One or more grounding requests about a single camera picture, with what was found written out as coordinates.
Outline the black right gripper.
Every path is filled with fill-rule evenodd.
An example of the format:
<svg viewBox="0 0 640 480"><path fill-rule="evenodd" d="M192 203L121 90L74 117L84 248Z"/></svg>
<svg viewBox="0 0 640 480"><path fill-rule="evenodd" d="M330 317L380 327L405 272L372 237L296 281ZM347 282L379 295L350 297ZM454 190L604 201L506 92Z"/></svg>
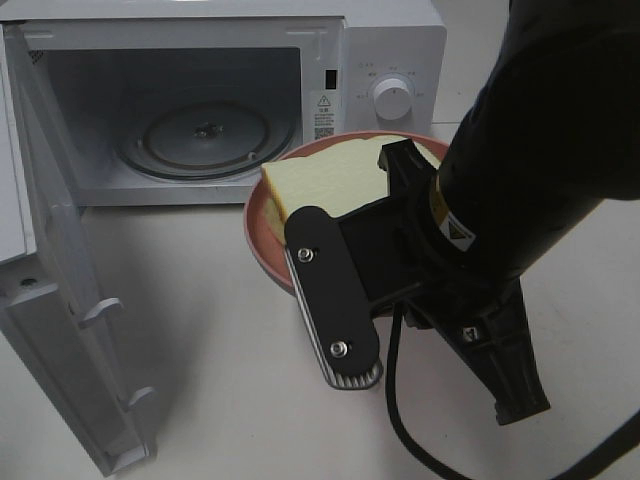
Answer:
<svg viewBox="0 0 640 480"><path fill-rule="evenodd" d="M496 283L466 268L432 214L440 159L420 143L384 144L378 167L387 198L341 217L334 323L369 330L400 304L412 325L433 328L512 424L550 408L540 382L521 283Z"/></svg>

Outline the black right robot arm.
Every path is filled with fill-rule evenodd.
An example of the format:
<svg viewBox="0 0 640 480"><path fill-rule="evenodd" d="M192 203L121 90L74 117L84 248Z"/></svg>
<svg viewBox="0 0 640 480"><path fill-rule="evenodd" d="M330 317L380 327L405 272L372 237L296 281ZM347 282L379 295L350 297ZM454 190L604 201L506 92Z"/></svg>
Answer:
<svg viewBox="0 0 640 480"><path fill-rule="evenodd" d="M606 199L639 196L639 5L514 1L438 167L408 145L341 233L375 305L436 329L510 424L545 411L521 275Z"/></svg>

